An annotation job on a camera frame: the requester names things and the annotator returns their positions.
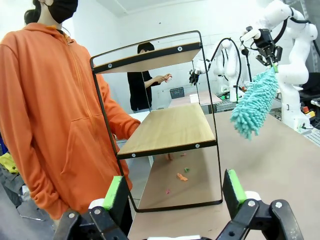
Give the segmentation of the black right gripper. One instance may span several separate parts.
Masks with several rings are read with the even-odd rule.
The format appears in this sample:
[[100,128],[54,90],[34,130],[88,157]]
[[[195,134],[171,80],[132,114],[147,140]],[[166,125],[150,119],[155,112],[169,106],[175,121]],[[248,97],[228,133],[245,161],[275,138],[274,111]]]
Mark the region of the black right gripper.
[[[278,73],[278,63],[282,58],[283,48],[275,45],[271,32],[266,28],[258,29],[258,34],[254,37],[254,44],[258,50],[255,58],[266,67],[272,65],[274,72]],[[265,49],[272,50],[271,59],[264,51]]]

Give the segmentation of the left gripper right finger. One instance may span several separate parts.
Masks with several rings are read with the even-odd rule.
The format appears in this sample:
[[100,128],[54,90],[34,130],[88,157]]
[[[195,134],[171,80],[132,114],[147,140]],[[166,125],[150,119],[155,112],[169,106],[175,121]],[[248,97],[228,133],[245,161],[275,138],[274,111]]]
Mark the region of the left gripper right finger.
[[222,192],[230,221],[217,237],[218,240],[244,240],[251,230],[261,231],[267,240],[304,238],[286,200],[277,199],[266,204],[259,196],[247,196],[235,170],[225,170]]

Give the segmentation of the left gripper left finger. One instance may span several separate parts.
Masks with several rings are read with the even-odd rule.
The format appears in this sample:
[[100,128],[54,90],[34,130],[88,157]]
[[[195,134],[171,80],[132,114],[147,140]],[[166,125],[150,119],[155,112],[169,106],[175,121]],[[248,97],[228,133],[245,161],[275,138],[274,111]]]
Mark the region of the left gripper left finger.
[[129,187],[123,176],[114,176],[105,198],[94,200],[85,214],[65,212],[55,230],[55,240],[127,240],[120,228]]

